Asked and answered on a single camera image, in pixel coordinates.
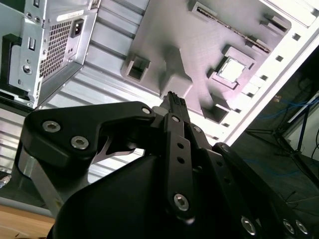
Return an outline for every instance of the wooden table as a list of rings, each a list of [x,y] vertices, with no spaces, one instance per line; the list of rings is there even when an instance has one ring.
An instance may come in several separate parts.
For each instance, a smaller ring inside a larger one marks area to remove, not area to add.
[[[0,239],[45,238],[53,224],[53,218],[0,206]]]

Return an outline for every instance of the metal linkage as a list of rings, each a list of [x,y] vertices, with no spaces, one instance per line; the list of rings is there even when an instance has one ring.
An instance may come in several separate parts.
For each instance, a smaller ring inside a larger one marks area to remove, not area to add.
[[[309,227],[225,144],[209,145],[169,93],[138,102],[32,112],[15,160],[56,217],[49,239],[296,238]],[[145,149],[88,185],[91,163]]]

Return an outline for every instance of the bolt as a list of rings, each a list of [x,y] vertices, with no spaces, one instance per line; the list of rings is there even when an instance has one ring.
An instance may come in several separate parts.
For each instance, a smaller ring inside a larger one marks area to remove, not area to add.
[[[227,146],[226,146],[226,145],[222,144],[222,145],[221,145],[221,148],[222,148],[225,152],[229,153],[229,151],[228,151],[228,149],[227,149]]]
[[[241,218],[241,224],[243,225],[244,229],[252,236],[256,235],[255,226],[251,223],[249,219],[246,217]]]
[[[42,124],[42,127],[49,133],[55,133],[61,130],[61,126],[55,121],[46,121]]]
[[[151,111],[150,111],[148,108],[145,108],[145,107],[142,108],[142,111],[143,111],[145,114],[148,114],[148,115],[151,113]]]
[[[291,226],[291,224],[287,221],[284,220],[283,221],[285,228],[291,233],[291,234],[295,234],[295,229],[293,228],[293,226]]]
[[[307,228],[301,222],[296,220],[296,224],[297,224],[297,227],[299,228],[300,231],[302,231],[306,235],[308,234]]]
[[[197,133],[200,133],[200,132],[201,132],[201,129],[200,129],[200,127],[198,127],[198,126],[194,126],[194,129],[196,130]]]
[[[177,193],[174,196],[174,203],[181,211],[187,211],[189,208],[189,203],[186,197],[182,194]]]
[[[89,146],[89,141],[82,136],[75,136],[71,139],[71,145],[76,149],[86,149]]]
[[[180,121],[179,118],[177,118],[176,116],[172,116],[172,119],[173,119],[174,121],[176,121],[176,122],[179,122],[179,121]]]

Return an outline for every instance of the ventilation grille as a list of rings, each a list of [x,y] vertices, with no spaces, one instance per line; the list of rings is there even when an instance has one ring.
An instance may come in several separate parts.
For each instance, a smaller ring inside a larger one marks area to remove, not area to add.
[[[50,27],[47,58],[40,65],[40,77],[44,80],[62,67],[71,25],[72,21],[66,21]]]

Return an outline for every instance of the black tripod stand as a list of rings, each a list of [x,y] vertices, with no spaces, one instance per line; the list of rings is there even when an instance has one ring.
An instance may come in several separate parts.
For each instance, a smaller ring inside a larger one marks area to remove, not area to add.
[[[254,137],[255,139],[258,139],[268,145],[273,146],[274,148],[284,150],[287,155],[291,157],[291,159],[294,161],[294,163],[298,166],[298,168],[315,184],[315,186],[319,189],[319,179],[316,177],[316,175],[309,169],[309,167],[304,163],[304,161],[300,158],[301,153],[301,147],[305,135],[305,129],[307,125],[307,120],[309,116],[310,111],[310,105],[305,108],[304,111],[304,120],[302,129],[299,136],[298,146],[297,149],[294,150],[290,144],[285,140],[285,138],[282,135],[282,131],[280,129],[247,129],[245,132]],[[274,144],[256,134],[267,134],[271,135],[278,144]]]

